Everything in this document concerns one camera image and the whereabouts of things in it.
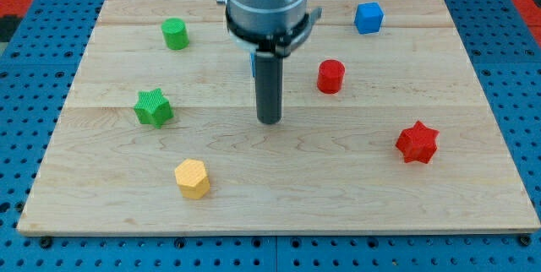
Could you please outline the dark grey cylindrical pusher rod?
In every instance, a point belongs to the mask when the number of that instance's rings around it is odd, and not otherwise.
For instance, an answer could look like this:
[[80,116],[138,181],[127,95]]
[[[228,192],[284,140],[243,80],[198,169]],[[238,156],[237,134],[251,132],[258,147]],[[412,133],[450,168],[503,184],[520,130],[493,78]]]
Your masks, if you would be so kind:
[[256,54],[254,84],[257,118],[263,124],[276,124],[282,112],[282,66],[280,58]]

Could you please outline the black clamp ring mount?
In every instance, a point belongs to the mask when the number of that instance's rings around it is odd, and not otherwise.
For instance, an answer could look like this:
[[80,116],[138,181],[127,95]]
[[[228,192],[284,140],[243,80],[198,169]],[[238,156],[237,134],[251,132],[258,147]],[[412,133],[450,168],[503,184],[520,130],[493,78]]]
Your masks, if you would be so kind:
[[225,12],[227,31],[234,43],[250,53],[266,53],[273,57],[289,57],[309,38],[321,16],[322,8],[318,7],[311,13],[305,13],[300,22],[289,30],[258,34],[234,22],[228,9]]

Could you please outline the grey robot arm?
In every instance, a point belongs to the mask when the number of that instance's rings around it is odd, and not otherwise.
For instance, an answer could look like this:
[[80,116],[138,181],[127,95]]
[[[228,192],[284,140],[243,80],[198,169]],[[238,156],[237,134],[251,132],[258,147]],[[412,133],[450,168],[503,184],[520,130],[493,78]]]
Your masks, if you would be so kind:
[[283,60],[311,35],[322,15],[308,0],[221,0],[229,35],[251,57],[256,114],[263,124],[281,121]]

